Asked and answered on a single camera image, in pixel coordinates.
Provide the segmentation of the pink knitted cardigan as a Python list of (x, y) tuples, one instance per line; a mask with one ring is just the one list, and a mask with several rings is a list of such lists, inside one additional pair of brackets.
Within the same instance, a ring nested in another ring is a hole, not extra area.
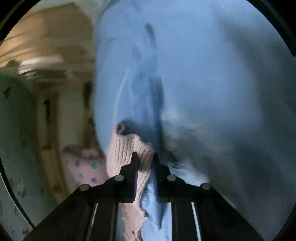
[(154, 149), (150, 143), (134, 134), (124, 134), (125, 125), (118, 123), (113, 131), (107, 154), (106, 168), (110, 178), (121, 175), (123, 181), (130, 183), (125, 194), (127, 201), (118, 206), (120, 221), (118, 235), (120, 240), (142, 240), (140, 233), (147, 220), (142, 205), (142, 194), (152, 172)]

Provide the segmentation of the pink heart-print pillow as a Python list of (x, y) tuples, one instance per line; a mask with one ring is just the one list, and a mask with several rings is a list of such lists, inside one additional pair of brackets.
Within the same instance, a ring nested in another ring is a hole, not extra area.
[(93, 187), (108, 179), (106, 159), (96, 143), (68, 145), (62, 150), (62, 158), (78, 186), (88, 184)]

